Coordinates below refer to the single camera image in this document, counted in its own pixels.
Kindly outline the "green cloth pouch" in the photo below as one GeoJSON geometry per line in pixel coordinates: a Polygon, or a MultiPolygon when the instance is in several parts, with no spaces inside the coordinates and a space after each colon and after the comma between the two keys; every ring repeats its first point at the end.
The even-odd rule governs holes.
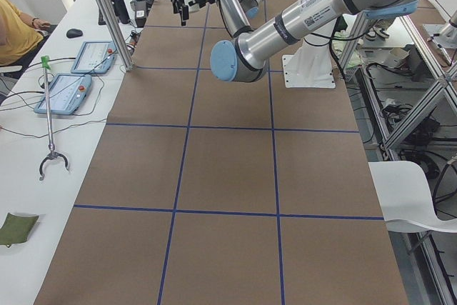
{"type": "Polygon", "coordinates": [[[38,219],[39,216],[18,216],[8,213],[1,227],[1,245],[10,247],[26,242],[38,219]]]}

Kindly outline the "white chair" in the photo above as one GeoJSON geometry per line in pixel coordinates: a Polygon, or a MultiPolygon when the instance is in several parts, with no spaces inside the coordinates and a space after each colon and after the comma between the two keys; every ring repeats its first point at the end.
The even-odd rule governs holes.
{"type": "Polygon", "coordinates": [[[386,228],[398,233],[456,233],[456,220],[441,220],[434,211],[423,169],[410,161],[368,164],[386,228]]]}

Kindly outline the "aluminium frame post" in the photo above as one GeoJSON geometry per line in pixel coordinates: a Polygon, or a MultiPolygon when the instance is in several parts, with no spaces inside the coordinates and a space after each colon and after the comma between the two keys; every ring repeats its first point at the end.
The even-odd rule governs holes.
{"type": "Polygon", "coordinates": [[[99,6],[101,13],[106,22],[106,26],[109,30],[111,38],[116,46],[118,55],[123,61],[125,70],[130,71],[133,68],[133,60],[131,55],[126,47],[126,42],[122,36],[121,30],[119,28],[118,22],[115,17],[114,10],[111,6],[111,0],[96,0],[97,5],[99,6]]]}

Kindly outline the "black water bottle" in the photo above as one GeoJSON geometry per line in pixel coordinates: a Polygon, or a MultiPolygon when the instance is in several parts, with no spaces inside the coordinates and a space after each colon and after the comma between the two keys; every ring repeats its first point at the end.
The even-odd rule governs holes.
{"type": "Polygon", "coordinates": [[[114,7],[115,16],[119,19],[122,24],[128,24],[130,22],[129,13],[126,8],[124,0],[111,0],[114,7]]]}

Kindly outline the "blue teach pendant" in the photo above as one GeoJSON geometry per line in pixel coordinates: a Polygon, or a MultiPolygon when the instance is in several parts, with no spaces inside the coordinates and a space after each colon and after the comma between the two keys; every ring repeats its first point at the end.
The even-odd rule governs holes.
{"type": "Polygon", "coordinates": [[[83,103],[91,84],[90,74],[57,74],[49,84],[51,113],[72,115],[83,103]]]}
{"type": "Polygon", "coordinates": [[[105,74],[115,61],[112,41],[84,41],[71,67],[73,74],[105,74]]]}

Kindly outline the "black computer mouse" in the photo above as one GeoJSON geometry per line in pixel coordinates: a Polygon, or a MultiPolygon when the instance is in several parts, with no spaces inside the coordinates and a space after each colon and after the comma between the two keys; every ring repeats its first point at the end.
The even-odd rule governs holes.
{"type": "Polygon", "coordinates": [[[69,39],[78,38],[83,36],[83,31],[80,29],[69,29],[66,32],[66,37],[69,39]]]}

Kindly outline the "person in yellow shirt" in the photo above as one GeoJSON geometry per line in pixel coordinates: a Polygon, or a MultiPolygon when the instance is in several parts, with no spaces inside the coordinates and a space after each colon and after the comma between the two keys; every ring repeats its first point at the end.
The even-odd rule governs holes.
{"type": "Polygon", "coordinates": [[[25,67],[44,45],[49,21],[32,17],[9,0],[1,0],[1,66],[25,67]]]}

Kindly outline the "upper blue teach pendant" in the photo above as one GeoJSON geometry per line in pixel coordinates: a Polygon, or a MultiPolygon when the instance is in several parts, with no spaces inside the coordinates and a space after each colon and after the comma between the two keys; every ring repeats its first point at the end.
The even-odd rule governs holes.
{"type": "Polygon", "coordinates": [[[73,74],[105,74],[115,61],[112,41],[84,41],[71,67],[73,74]]]}

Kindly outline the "green handled reacher grabber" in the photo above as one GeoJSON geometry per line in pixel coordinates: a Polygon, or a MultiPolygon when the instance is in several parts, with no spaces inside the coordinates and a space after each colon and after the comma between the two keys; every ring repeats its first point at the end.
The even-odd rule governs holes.
{"type": "Polygon", "coordinates": [[[47,161],[52,161],[58,158],[62,158],[64,160],[65,169],[69,171],[69,160],[66,158],[65,155],[57,152],[55,150],[54,144],[54,134],[53,134],[53,123],[51,118],[51,104],[50,104],[50,91],[49,91],[49,79],[48,79],[48,70],[50,69],[49,66],[49,56],[45,55],[41,57],[41,66],[44,70],[44,101],[46,104],[46,121],[47,121],[47,130],[48,130],[48,139],[49,139],[49,153],[43,159],[39,166],[39,181],[43,181],[45,174],[44,174],[44,164],[47,161]]]}

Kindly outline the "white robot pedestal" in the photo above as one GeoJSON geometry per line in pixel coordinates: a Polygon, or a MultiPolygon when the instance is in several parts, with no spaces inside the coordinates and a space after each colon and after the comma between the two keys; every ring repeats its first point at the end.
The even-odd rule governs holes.
{"type": "Polygon", "coordinates": [[[330,0],[300,0],[300,5],[300,18],[312,33],[304,37],[295,54],[282,56],[285,85],[287,88],[333,89],[328,43],[336,23],[330,20],[330,15],[335,11],[330,0]]]}

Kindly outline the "lower blue teach pendant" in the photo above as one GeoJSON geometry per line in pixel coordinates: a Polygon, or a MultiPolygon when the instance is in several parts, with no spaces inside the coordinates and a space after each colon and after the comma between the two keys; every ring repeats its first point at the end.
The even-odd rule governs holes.
{"type": "Polygon", "coordinates": [[[72,115],[83,103],[91,84],[90,74],[57,74],[49,84],[51,113],[72,115]]]}

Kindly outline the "white mug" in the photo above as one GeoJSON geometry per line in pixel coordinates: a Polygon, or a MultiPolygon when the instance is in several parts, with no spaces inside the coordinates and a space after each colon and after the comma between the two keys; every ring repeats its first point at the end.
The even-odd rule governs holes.
{"type": "Polygon", "coordinates": [[[189,12],[190,13],[195,13],[197,11],[200,11],[200,7],[199,7],[199,4],[196,3],[195,1],[190,1],[188,3],[188,7],[189,7],[189,12]]]}

